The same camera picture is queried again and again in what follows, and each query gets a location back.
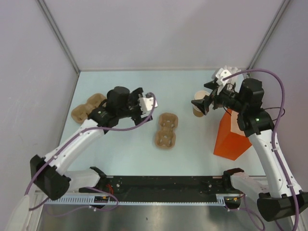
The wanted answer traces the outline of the brown pulp cup carrier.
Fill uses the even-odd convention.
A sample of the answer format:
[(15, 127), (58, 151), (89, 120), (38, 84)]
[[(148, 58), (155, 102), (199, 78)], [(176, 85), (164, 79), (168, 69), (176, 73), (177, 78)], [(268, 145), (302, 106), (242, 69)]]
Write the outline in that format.
[(72, 119), (76, 123), (82, 124), (88, 118), (92, 110), (98, 108), (98, 106), (106, 99), (107, 98), (101, 93), (93, 94), (87, 99), (85, 104), (80, 104), (72, 110)]
[(162, 113), (158, 119), (159, 130), (155, 134), (154, 143), (160, 149), (171, 149), (176, 142), (175, 129), (179, 119), (175, 114)]

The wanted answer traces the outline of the orange paper bag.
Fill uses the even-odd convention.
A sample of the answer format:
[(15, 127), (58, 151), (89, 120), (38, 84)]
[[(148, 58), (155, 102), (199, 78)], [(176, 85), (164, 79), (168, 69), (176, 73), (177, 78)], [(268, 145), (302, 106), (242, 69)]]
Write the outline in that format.
[(235, 161), (252, 144), (237, 124), (238, 113), (227, 109), (222, 117), (216, 138), (214, 155)]

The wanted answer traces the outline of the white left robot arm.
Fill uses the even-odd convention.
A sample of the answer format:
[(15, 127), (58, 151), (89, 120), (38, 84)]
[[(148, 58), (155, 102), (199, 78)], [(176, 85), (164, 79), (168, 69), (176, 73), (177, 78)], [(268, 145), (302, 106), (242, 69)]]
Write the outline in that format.
[(94, 106), (89, 107), (88, 117), (80, 128), (64, 143), (44, 157), (34, 156), (30, 160), (31, 184), (35, 184), (51, 200), (57, 200), (68, 191), (81, 189), (102, 192), (106, 188), (106, 175), (97, 167), (86, 170), (68, 171), (70, 165), (96, 139), (108, 131), (118, 131), (120, 119), (131, 118), (138, 128), (156, 107), (152, 93), (143, 94), (142, 88), (129, 91), (125, 87), (115, 87)]

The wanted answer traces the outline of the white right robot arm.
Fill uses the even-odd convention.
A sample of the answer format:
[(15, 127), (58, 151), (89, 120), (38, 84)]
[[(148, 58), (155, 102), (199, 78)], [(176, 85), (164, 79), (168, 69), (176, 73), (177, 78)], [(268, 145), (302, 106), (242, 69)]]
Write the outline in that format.
[(229, 176), (222, 181), (227, 193), (239, 190), (254, 200), (259, 213), (266, 221), (295, 216), (308, 207), (308, 194), (293, 177), (280, 149), (274, 123), (270, 115), (261, 107), (264, 90), (256, 79), (245, 79), (239, 92), (220, 82), (217, 78), (204, 84), (211, 93), (199, 100), (192, 100), (204, 115), (212, 105), (237, 112), (237, 124), (255, 149), (263, 170), (267, 185), (263, 185), (244, 173), (243, 170), (229, 170)]

